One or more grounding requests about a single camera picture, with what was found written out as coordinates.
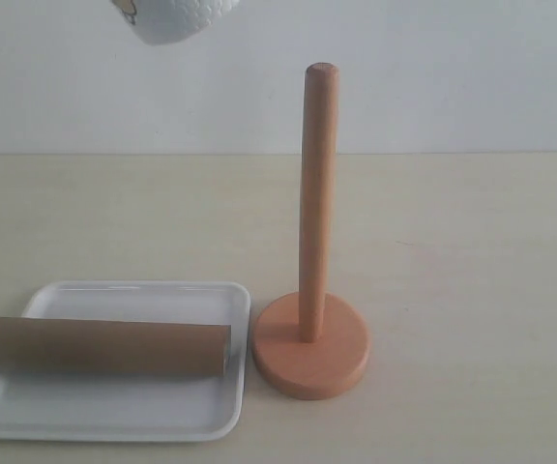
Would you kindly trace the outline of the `brown cardboard tube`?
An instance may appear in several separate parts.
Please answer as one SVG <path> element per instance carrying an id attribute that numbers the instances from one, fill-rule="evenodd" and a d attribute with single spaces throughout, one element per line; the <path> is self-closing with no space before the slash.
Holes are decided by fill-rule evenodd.
<path id="1" fill-rule="evenodd" d="M 230 339 L 228 325 L 0 317 L 0 368 L 222 376 Z"/>

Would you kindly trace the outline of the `printed white paper towel roll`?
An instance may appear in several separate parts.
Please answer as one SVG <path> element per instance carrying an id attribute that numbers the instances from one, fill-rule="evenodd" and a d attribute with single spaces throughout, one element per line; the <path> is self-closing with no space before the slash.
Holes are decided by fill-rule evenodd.
<path id="1" fill-rule="evenodd" d="M 239 0 L 112 0 L 145 44 L 182 42 L 231 13 Z"/>

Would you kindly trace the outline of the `wooden paper towel holder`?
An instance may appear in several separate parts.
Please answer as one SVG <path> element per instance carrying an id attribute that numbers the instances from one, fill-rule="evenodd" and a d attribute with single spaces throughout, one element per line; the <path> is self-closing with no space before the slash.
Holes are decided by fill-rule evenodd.
<path id="1" fill-rule="evenodd" d="M 305 73 L 300 184 L 299 289 L 266 306 L 251 349 L 262 377 L 301 400 L 341 395 L 363 378 L 370 336 L 362 315 L 327 291 L 335 180 L 339 70 Z"/>

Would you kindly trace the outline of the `white square tray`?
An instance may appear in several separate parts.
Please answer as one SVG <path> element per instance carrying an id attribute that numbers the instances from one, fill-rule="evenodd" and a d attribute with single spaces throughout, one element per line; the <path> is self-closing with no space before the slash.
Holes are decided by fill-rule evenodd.
<path id="1" fill-rule="evenodd" d="M 249 291 L 234 282 L 86 280 L 51 283 L 26 318 L 221 324 L 226 372 L 204 379 L 34 375 L 0 371 L 0 439 L 202 442 L 229 433 L 243 403 Z"/>

